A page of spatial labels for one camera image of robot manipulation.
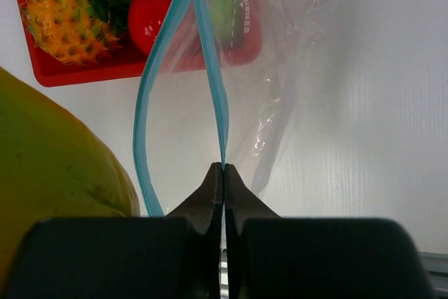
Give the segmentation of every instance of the plastic bag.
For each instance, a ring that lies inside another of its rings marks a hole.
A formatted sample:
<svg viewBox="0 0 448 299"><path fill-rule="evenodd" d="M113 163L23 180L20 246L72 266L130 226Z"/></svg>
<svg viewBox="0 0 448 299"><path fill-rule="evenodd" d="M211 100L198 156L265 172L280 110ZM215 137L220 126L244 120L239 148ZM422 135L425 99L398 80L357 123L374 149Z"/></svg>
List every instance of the plastic bag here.
<svg viewBox="0 0 448 299"><path fill-rule="evenodd" d="M336 2L172 1L136 103L134 159L149 215L181 203L216 161L263 190L300 65Z"/></svg>

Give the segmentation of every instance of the blue zipper strip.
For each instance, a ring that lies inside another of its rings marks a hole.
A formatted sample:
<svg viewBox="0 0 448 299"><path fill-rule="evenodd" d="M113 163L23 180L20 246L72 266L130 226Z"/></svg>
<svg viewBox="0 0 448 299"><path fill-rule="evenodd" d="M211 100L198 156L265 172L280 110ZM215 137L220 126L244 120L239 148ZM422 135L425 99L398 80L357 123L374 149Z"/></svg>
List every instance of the blue zipper strip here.
<svg viewBox="0 0 448 299"><path fill-rule="evenodd" d="M146 123L150 93L162 65L165 53L176 30L184 19L192 0L172 0L166 18L160 28L158 38L148 57L141 77L134 119L134 164L146 209L149 216L163 216L164 212L155 193L148 169L146 156ZM225 166L225 152L229 133L229 106L225 91L221 65L215 46L214 31L211 23L207 0L193 0L199 27L199 37L204 53L207 76L215 109L216 124L220 147L221 162Z"/></svg>
<svg viewBox="0 0 448 299"><path fill-rule="evenodd" d="M218 128L218 140L221 162L225 168L225 152L229 135L229 104L227 93L221 73L218 52L215 45L215 34L211 23L207 0L193 0L196 10L199 37L202 44L202 52L209 78L211 98L215 109L216 126Z"/></svg>
<svg viewBox="0 0 448 299"><path fill-rule="evenodd" d="M172 0L143 70L137 95L134 119L134 140L132 146L137 178L141 186L141 192L149 216L164 216L162 207L160 206L160 202L151 182L148 159L146 157L146 119L148 116L150 93L153 89L155 78L160 70L168 46L184 19L191 2L192 0Z"/></svg>

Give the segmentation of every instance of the red tomato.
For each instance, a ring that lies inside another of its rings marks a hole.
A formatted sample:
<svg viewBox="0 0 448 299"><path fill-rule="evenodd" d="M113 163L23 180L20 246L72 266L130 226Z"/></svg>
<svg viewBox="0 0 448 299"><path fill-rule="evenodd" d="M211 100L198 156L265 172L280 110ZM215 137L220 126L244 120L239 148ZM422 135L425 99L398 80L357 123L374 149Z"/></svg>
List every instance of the red tomato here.
<svg viewBox="0 0 448 299"><path fill-rule="evenodd" d="M129 35L146 55L154 45L170 3L171 0L132 0L127 16Z"/></svg>

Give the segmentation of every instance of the papaya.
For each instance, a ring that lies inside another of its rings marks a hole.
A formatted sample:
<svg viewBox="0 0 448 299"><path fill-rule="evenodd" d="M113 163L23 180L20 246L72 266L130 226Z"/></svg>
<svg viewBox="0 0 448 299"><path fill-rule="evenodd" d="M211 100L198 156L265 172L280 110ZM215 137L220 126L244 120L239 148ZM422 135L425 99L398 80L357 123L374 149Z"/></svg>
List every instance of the papaya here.
<svg viewBox="0 0 448 299"><path fill-rule="evenodd" d="M139 214L134 186L111 150L66 109L0 67L0 292L35 223Z"/></svg>

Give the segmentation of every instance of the white surface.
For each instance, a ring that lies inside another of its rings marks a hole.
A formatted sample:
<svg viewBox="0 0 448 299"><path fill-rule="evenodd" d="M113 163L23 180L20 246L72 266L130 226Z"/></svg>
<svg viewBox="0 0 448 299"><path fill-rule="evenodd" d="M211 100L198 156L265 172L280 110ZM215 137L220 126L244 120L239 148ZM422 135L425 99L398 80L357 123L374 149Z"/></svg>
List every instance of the white surface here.
<svg viewBox="0 0 448 299"><path fill-rule="evenodd" d="M0 8L0 65L84 121L137 186L139 79L42 88L16 0ZM305 77L264 201L289 216L394 218L421 250L448 253L448 0L340 0ZM170 207L194 187L158 192Z"/></svg>

